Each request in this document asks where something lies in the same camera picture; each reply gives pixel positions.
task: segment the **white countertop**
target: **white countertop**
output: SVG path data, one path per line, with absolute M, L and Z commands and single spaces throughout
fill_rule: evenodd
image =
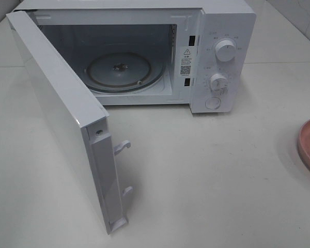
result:
M 108 236 L 40 111 L 0 24 L 0 247 L 310 247 L 310 42 L 265 3 L 236 104 L 107 107 L 130 223 Z

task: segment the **open microwave door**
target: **open microwave door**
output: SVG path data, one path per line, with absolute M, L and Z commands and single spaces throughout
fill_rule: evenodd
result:
M 30 16 L 18 11 L 7 18 L 45 119 L 109 234 L 127 222 L 115 155 L 130 143 L 112 146 L 107 111 Z

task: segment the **white microwave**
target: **white microwave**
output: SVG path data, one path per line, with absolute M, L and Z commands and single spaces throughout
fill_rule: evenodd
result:
M 228 112 L 256 15 L 243 0 L 24 0 L 7 14 L 49 126 L 107 233 L 127 222 L 103 105 Z

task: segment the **timer knob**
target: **timer knob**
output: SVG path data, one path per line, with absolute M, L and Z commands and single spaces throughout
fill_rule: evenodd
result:
M 215 46 L 216 57 L 221 62 L 228 62 L 236 56 L 237 46 L 231 39 L 225 39 Z
M 228 78 L 221 73 L 216 73 L 212 75 L 209 82 L 210 88 L 213 91 L 224 89 L 228 86 L 228 84 L 229 84 Z

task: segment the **sticker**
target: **sticker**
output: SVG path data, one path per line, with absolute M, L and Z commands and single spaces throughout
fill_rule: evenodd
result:
M 182 46 L 180 48 L 180 76 L 186 78 L 190 78 L 193 76 L 193 66 L 195 65 L 196 49 L 196 46 Z

